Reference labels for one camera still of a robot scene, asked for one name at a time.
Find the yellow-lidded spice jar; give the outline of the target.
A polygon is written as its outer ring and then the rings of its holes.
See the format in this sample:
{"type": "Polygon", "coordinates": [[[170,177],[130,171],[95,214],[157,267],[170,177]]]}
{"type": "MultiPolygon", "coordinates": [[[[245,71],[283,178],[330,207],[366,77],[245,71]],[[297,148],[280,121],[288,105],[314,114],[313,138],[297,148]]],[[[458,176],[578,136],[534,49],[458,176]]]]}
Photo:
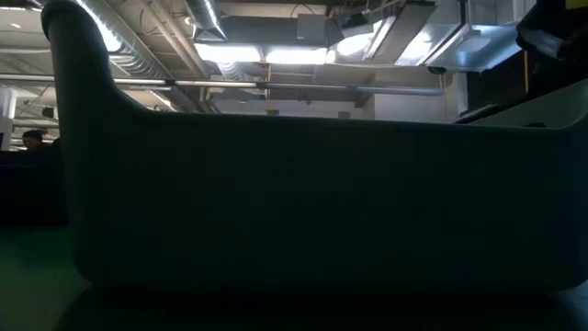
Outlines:
{"type": "Polygon", "coordinates": [[[588,61],[588,0],[537,0],[516,26],[516,43],[554,62],[588,61]]]}

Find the light teal plastic bin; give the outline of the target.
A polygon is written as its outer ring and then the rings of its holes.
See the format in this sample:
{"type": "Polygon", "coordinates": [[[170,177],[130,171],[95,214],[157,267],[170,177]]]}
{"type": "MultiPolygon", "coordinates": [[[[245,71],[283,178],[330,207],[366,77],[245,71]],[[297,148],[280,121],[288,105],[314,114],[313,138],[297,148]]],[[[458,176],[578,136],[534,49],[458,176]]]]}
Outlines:
{"type": "Polygon", "coordinates": [[[515,126],[155,112],[47,4],[73,261],[97,286],[557,291],[588,280],[588,79],[515,126]]]}

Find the grey horizontal ceiling pipe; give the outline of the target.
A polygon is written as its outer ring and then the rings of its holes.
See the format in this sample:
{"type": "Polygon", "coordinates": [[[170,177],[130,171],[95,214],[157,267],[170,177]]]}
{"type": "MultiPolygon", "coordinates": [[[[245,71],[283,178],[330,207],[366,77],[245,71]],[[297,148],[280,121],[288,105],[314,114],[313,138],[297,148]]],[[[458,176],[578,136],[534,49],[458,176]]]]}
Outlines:
{"type": "Polygon", "coordinates": [[[313,83],[282,83],[255,81],[214,81],[214,80],[177,80],[177,79],[139,79],[115,78],[114,82],[121,86],[180,86],[180,87],[220,87],[230,89],[300,89],[325,90],[335,92],[372,93],[407,96],[442,96],[440,88],[404,87],[404,86],[365,86],[365,85],[334,85],[313,83]]]}

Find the ceiling light panel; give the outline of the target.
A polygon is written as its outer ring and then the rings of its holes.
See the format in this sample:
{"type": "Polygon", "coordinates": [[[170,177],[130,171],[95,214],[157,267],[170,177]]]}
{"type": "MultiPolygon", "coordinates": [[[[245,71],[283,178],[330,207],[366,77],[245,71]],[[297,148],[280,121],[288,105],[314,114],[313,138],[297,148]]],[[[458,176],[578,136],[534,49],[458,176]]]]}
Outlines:
{"type": "Polygon", "coordinates": [[[260,62],[262,56],[254,46],[227,46],[194,44],[200,58],[215,63],[253,63],[260,62]]]}
{"type": "Polygon", "coordinates": [[[275,48],[266,55],[266,61],[272,64],[313,64],[323,65],[327,56],[326,48],[287,49],[275,48]]]}

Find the grey ceiling box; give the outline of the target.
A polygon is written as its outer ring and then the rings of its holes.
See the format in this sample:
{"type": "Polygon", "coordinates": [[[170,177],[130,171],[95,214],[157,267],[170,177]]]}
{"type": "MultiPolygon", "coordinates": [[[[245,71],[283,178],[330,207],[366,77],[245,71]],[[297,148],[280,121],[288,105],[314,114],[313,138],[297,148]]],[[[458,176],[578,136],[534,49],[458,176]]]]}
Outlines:
{"type": "Polygon", "coordinates": [[[325,37],[325,17],[313,14],[298,14],[297,39],[319,42],[325,37]]]}

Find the green table mat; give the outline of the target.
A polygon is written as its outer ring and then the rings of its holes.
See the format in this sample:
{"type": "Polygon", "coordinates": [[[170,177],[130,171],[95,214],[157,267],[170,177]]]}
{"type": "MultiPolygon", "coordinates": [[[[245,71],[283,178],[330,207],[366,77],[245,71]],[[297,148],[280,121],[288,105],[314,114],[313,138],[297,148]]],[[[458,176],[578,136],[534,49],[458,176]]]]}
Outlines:
{"type": "Polygon", "coordinates": [[[66,227],[0,227],[0,331],[52,331],[90,284],[66,227]]]}

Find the shiny round duct pipe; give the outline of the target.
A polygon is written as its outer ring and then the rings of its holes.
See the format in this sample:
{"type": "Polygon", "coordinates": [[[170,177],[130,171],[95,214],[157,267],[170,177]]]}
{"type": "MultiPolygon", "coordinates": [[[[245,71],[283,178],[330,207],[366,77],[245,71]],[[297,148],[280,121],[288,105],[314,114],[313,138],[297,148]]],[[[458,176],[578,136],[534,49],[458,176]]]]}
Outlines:
{"type": "Polygon", "coordinates": [[[215,0],[185,0],[193,24],[194,40],[226,41],[221,14],[215,0]]]}

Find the spiral silver air duct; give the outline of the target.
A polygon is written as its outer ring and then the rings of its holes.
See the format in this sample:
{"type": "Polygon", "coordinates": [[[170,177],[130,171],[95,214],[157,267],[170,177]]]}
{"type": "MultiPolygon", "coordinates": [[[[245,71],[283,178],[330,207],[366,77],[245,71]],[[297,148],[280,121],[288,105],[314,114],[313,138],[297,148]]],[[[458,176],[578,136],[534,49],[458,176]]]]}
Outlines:
{"type": "Polygon", "coordinates": [[[109,60],[120,78],[172,78],[170,68],[160,60],[146,37],[160,36],[153,16],[142,0],[74,0],[96,22],[109,52],[109,60]]]}

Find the rectangular sheet-metal duct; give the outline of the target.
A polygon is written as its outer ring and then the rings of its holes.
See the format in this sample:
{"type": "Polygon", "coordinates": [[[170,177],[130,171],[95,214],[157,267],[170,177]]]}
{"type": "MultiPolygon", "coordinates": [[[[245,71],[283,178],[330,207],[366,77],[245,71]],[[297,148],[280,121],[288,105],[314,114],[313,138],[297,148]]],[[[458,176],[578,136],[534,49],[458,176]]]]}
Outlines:
{"type": "Polygon", "coordinates": [[[537,0],[350,0],[325,61],[360,68],[483,72],[520,52],[515,26],[537,0]]]}

